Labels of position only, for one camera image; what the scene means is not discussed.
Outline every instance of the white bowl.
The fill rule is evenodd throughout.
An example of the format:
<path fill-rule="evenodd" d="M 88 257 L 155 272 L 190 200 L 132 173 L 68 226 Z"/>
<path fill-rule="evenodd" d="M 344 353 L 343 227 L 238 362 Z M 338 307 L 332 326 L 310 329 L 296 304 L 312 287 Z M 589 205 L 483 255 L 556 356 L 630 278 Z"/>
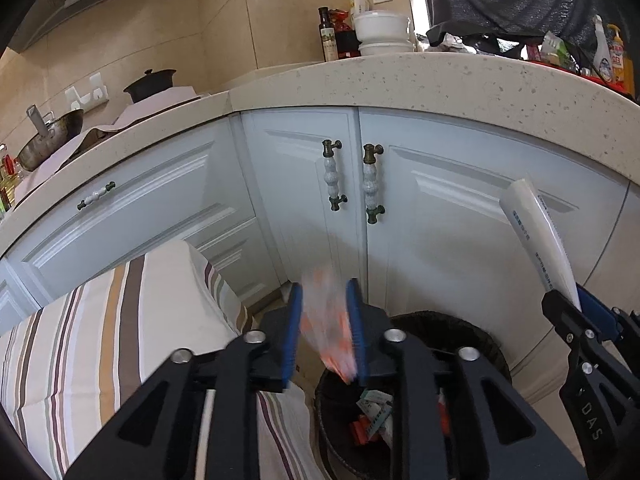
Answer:
<path fill-rule="evenodd" d="M 409 18 L 389 10 L 368 10 L 353 19 L 356 36 L 362 43 L 408 41 Z"/>
<path fill-rule="evenodd" d="M 384 41 L 382 43 L 362 43 L 359 48 L 363 56 L 374 54 L 390 54 L 391 52 L 413 52 L 414 44 L 411 41 Z"/>

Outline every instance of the black pot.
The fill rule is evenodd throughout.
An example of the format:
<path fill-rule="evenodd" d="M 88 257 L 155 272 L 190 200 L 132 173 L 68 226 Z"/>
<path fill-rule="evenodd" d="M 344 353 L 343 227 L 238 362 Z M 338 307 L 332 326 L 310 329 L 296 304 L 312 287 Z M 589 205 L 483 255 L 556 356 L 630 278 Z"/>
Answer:
<path fill-rule="evenodd" d="M 131 83 L 123 91 L 131 96 L 135 103 L 171 88 L 174 85 L 175 70 L 145 70 L 145 76 Z"/>

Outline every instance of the white spray bottle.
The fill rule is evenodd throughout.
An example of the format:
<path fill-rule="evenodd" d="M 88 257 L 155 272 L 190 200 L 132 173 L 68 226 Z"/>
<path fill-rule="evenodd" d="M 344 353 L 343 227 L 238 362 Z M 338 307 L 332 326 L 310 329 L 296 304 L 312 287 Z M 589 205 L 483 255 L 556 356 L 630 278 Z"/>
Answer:
<path fill-rule="evenodd" d="M 598 40 L 598 48 L 596 49 L 596 55 L 593 56 L 593 65 L 598 69 L 600 75 L 607 83 L 613 81 L 613 68 L 611 65 L 611 56 L 609 53 L 609 45 L 607 44 L 607 37 L 604 34 L 604 28 L 602 27 L 602 18 L 599 15 L 593 17 L 593 24 L 596 26 L 596 38 Z"/>

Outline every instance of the cabinet handle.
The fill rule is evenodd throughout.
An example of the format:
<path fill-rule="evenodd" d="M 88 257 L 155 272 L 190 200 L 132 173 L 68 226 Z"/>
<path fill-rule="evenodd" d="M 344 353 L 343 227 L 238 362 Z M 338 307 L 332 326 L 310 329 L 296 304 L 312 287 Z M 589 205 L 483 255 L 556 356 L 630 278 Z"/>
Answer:
<path fill-rule="evenodd" d="M 324 181 L 329 186 L 329 202 L 331 211 L 340 211 L 340 202 L 347 202 L 346 195 L 338 196 L 338 171 L 335 165 L 334 149 L 340 150 L 342 143 L 339 140 L 331 142 L 329 139 L 322 141 L 322 156 L 324 156 Z"/>
<path fill-rule="evenodd" d="M 78 211 L 84 209 L 88 205 L 91 205 L 94 202 L 100 200 L 103 196 L 105 196 L 108 192 L 110 192 L 114 187 L 116 187 L 115 182 L 110 182 L 106 186 L 101 187 L 98 191 L 94 191 L 87 198 L 82 200 L 81 203 L 78 204 Z"/>
<path fill-rule="evenodd" d="M 378 215 L 385 212 L 383 205 L 378 204 L 378 170 L 376 170 L 376 155 L 382 155 L 385 150 L 379 144 L 364 145 L 364 205 L 367 209 L 367 222 L 378 223 Z"/>

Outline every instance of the blue gripper pad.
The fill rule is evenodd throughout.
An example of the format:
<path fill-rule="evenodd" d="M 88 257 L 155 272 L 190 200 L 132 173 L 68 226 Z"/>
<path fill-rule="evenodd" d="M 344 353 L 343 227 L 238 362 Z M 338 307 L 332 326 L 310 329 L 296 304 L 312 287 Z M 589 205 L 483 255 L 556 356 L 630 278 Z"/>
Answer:
<path fill-rule="evenodd" d="M 349 325 L 351 327 L 353 354 L 356 359 L 358 383 L 360 386 L 366 386 L 369 379 L 369 364 L 367 363 L 366 341 L 362 327 L 362 316 L 360 315 L 361 304 L 358 280 L 349 280 L 347 282 L 347 313 L 349 314 Z"/>
<path fill-rule="evenodd" d="M 618 339 L 620 330 L 618 329 L 618 323 L 616 322 L 613 312 L 585 288 L 580 285 L 577 285 L 577 287 L 582 313 L 589 321 L 598 327 L 598 330 L 600 330 L 602 334 L 602 340 L 615 341 Z"/>
<path fill-rule="evenodd" d="M 294 283 L 289 293 L 289 322 L 282 342 L 282 384 L 286 388 L 296 367 L 296 349 L 302 315 L 302 287 Z"/>

